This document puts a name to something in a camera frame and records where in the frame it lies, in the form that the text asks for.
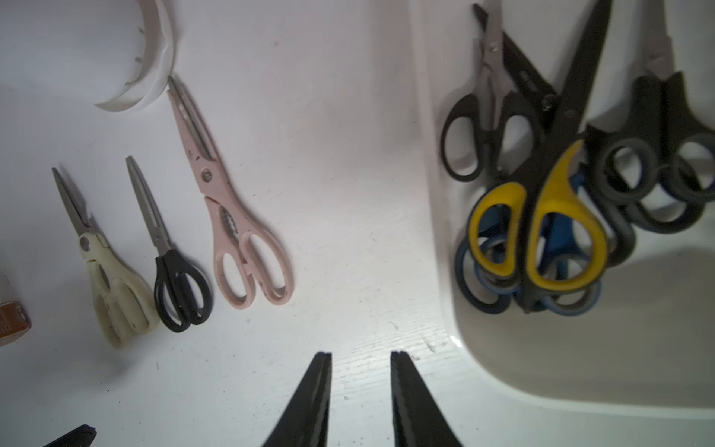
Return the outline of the pink kitchen scissors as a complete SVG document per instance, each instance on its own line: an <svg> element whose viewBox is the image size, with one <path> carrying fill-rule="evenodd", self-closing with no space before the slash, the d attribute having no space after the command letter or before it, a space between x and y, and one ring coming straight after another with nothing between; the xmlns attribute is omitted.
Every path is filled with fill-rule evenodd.
<svg viewBox="0 0 715 447"><path fill-rule="evenodd" d="M257 289L271 304L286 305L295 288L288 256L270 231L241 204L197 106L182 82L171 74L167 93L184 152L212 221L214 277L221 293L236 309L250 307ZM266 262L251 242L253 238L266 244L275 256L284 279L282 287L273 283ZM230 287L223 265L227 256L236 263L245 294L236 294Z"/></svg>

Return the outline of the small black scissors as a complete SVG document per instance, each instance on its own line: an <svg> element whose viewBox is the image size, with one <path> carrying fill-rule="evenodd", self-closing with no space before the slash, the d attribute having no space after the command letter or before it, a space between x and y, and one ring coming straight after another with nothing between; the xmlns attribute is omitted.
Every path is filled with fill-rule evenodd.
<svg viewBox="0 0 715 447"><path fill-rule="evenodd" d="M205 275L171 243L156 201L132 156L126 158L128 175L137 197L156 257L154 302L165 326L182 333L205 323L212 314L214 299Z"/></svg>

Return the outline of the yellow black scissors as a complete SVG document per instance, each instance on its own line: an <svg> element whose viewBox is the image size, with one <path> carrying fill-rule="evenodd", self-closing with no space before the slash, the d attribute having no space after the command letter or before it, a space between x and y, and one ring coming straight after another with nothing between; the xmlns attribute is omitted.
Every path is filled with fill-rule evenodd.
<svg viewBox="0 0 715 447"><path fill-rule="evenodd" d="M504 127L514 115L529 122L534 147L527 160L477 201L469 217L467 241L477 266L520 292L527 313L538 305L552 305L556 295L586 290L606 268L609 251L605 231L573 191L569 169L584 144L579 130L603 52L611 10L609 1L594 4L548 130L541 127L536 108L519 91L510 89L503 99L495 101L496 128L488 141L490 149L500 151ZM480 223L492 208L508 211L503 234L505 258L500 263L480 249ZM548 279L537 265L543 221L557 215L580 223L591 241L590 260L571 279Z"/></svg>

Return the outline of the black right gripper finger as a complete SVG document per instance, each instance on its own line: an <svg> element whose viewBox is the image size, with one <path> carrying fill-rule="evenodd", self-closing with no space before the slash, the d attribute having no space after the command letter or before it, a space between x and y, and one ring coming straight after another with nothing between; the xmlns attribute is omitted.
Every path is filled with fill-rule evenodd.
<svg viewBox="0 0 715 447"><path fill-rule="evenodd" d="M96 436L96 428L84 424L51 441L45 447L91 447Z"/></svg>

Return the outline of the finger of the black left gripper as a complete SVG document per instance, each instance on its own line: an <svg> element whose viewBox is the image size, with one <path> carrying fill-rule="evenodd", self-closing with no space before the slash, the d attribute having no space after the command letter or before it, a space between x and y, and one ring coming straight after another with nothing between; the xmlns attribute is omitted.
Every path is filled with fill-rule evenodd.
<svg viewBox="0 0 715 447"><path fill-rule="evenodd" d="M461 446L410 355L390 355L391 400L396 446Z"/></svg>
<svg viewBox="0 0 715 447"><path fill-rule="evenodd" d="M264 447L327 445L332 377L331 353L318 352Z"/></svg>

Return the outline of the cream kitchen scissors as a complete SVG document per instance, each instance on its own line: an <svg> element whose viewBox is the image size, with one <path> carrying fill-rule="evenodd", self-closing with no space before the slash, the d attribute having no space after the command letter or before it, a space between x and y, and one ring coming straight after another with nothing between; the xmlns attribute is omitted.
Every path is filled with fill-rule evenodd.
<svg viewBox="0 0 715 447"><path fill-rule="evenodd" d="M158 327L153 294L146 282L115 254L60 171L54 168L52 174L89 271L98 324L113 348L124 348L135 337Z"/></svg>

